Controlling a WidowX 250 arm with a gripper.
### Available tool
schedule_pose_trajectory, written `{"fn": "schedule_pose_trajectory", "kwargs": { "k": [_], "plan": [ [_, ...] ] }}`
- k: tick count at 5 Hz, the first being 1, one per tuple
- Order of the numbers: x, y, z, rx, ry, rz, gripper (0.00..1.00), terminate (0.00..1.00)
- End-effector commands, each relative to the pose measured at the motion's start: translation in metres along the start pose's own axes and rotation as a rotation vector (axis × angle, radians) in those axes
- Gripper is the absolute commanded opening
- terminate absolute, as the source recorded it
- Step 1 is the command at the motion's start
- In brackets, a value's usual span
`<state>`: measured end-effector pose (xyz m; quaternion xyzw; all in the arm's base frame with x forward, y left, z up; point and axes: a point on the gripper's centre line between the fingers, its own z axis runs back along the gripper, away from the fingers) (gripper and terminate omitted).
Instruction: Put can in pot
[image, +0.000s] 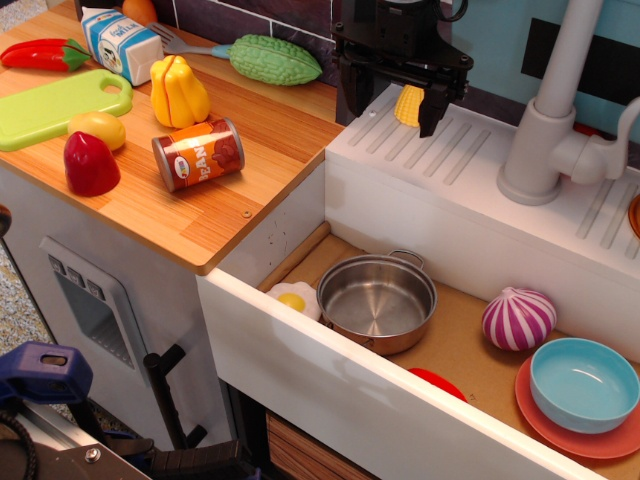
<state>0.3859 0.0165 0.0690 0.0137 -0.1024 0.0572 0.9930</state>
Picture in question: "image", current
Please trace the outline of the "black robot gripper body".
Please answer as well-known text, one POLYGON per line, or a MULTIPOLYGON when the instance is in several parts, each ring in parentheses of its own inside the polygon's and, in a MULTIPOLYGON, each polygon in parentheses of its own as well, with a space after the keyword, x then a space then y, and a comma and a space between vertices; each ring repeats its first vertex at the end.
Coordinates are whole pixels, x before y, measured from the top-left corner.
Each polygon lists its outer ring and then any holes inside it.
POLYGON ((446 84, 450 100, 461 100, 474 61, 440 33, 461 20, 467 1, 344 1, 331 33, 334 62, 346 56, 366 62, 375 82, 410 84, 423 89, 446 84))

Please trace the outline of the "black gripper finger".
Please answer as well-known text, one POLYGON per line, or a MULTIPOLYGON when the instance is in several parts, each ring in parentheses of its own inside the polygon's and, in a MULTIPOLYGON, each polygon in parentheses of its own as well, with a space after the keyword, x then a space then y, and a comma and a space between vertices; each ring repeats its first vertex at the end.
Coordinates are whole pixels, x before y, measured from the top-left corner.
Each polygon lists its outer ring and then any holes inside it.
POLYGON ((374 93, 373 73, 366 62, 340 56, 340 84, 337 96, 336 121, 349 125, 361 116, 371 103, 374 93))
POLYGON ((420 103, 418 121, 420 137, 426 138, 434 134, 439 122, 443 119, 450 103, 449 87, 446 84, 433 84, 424 90, 424 98, 420 103))

